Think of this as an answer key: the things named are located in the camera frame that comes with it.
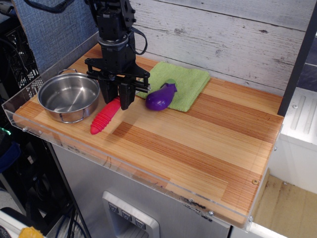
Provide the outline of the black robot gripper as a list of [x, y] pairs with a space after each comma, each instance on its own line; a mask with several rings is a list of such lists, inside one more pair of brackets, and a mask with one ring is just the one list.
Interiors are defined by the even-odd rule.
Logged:
[[121, 83], [118, 87], [117, 81], [110, 79], [100, 79], [100, 90], [104, 102], [108, 104], [117, 96], [120, 97], [121, 109], [128, 109], [134, 102], [136, 90], [148, 92], [150, 84], [148, 79], [150, 73], [140, 68], [136, 64], [135, 46], [130, 43], [119, 45], [101, 44], [102, 57], [100, 59], [88, 58], [85, 64], [88, 66], [87, 74], [92, 77], [123, 75], [133, 78], [132, 84]]

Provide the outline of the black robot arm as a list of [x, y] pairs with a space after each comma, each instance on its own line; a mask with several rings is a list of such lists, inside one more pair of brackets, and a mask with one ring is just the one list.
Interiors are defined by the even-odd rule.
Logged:
[[86, 59], [87, 75], [99, 82], [105, 103], [119, 97], [122, 110], [134, 102], [136, 91], [147, 93], [150, 73], [136, 64], [135, 35], [144, 33], [133, 27], [135, 10], [127, 0], [90, 0], [98, 28], [102, 57]]

